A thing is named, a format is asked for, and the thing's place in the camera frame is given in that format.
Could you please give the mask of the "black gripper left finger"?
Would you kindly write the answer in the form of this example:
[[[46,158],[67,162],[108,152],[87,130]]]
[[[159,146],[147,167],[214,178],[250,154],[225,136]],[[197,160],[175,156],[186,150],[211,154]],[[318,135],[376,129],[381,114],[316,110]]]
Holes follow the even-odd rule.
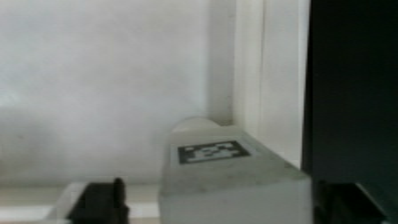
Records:
[[[120,178],[111,182],[72,183],[51,209],[51,218],[67,224],[129,224],[126,187]]]

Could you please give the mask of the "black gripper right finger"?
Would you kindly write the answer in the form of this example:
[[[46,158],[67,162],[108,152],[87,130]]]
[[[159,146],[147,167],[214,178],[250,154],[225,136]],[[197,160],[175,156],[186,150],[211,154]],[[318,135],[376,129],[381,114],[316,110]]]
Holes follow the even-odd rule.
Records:
[[[314,224],[398,224],[398,211],[389,211],[358,183],[319,181]]]

